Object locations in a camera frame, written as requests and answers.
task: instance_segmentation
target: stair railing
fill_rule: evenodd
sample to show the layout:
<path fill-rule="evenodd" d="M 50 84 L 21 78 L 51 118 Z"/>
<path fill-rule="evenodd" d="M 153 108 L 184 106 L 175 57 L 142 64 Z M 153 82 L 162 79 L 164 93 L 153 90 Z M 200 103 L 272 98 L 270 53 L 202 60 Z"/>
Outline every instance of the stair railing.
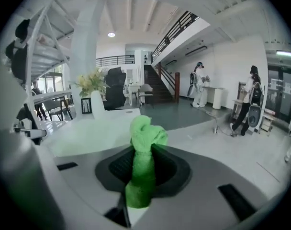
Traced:
<path fill-rule="evenodd" d="M 161 78 L 163 76 L 171 88 L 174 90 L 174 100 L 179 103 L 179 72 L 175 73 L 175 78 L 162 66 L 161 63 L 157 65 L 158 76 Z"/>

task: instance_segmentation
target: green towel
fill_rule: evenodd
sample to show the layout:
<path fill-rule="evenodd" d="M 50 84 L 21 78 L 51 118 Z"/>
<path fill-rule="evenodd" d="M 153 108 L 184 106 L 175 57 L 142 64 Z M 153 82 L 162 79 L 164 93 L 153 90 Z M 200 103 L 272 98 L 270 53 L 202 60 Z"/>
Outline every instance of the green towel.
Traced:
<path fill-rule="evenodd" d="M 144 115 L 134 118 L 130 133 L 135 156 L 132 179 L 125 187 L 126 204 L 131 208 L 145 208 L 151 203 L 156 182 L 151 145 L 166 145 L 168 135 L 163 127 L 151 125 L 151 119 Z"/>

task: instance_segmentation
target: person wearing black cap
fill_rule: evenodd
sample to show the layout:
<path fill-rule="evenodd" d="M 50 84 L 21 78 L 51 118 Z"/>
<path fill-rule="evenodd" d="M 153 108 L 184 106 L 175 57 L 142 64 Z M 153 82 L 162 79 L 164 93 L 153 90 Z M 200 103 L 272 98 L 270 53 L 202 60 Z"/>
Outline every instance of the person wearing black cap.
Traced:
<path fill-rule="evenodd" d="M 198 62 L 197 66 L 194 69 L 196 76 L 196 93 L 193 103 L 190 104 L 193 107 L 205 106 L 205 97 L 207 95 L 204 93 L 204 91 L 206 91 L 206 89 L 204 88 L 204 82 L 209 81 L 209 77 L 204 75 L 202 68 L 204 68 L 202 62 Z"/>
<path fill-rule="evenodd" d="M 253 89 L 253 85 L 258 82 L 261 83 L 260 77 L 258 75 L 258 69 L 256 66 L 251 67 L 250 71 L 251 76 L 246 81 L 245 87 L 242 89 L 244 92 L 244 98 L 243 98 L 243 103 L 241 107 L 241 111 L 239 113 L 238 119 L 234 124 L 230 124 L 231 130 L 235 131 L 243 122 L 244 118 L 246 117 L 249 108 L 250 108 L 250 94 Z M 244 136 L 246 134 L 247 129 L 249 128 L 249 123 L 248 121 L 245 122 L 241 129 L 241 135 Z"/>

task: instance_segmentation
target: vase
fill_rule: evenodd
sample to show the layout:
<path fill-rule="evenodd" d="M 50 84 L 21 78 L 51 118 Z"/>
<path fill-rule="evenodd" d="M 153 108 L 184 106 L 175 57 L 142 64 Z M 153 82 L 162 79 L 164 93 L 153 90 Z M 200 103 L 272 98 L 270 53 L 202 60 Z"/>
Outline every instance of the vase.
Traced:
<path fill-rule="evenodd" d="M 104 104 L 101 94 L 98 90 L 93 91 L 90 94 L 91 109 L 94 119 L 99 119 L 104 116 Z"/>

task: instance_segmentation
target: door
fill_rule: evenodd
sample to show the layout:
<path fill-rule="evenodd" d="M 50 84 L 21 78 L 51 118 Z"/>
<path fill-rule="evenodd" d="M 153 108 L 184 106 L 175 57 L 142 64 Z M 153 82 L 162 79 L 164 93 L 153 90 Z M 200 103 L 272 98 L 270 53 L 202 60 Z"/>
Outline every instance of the door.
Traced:
<path fill-rule="evenodd" d="M 291 120 L 291 69 L 268 66 L 268 95 L 266 108 L 275 117 L 290 123 Z"/>

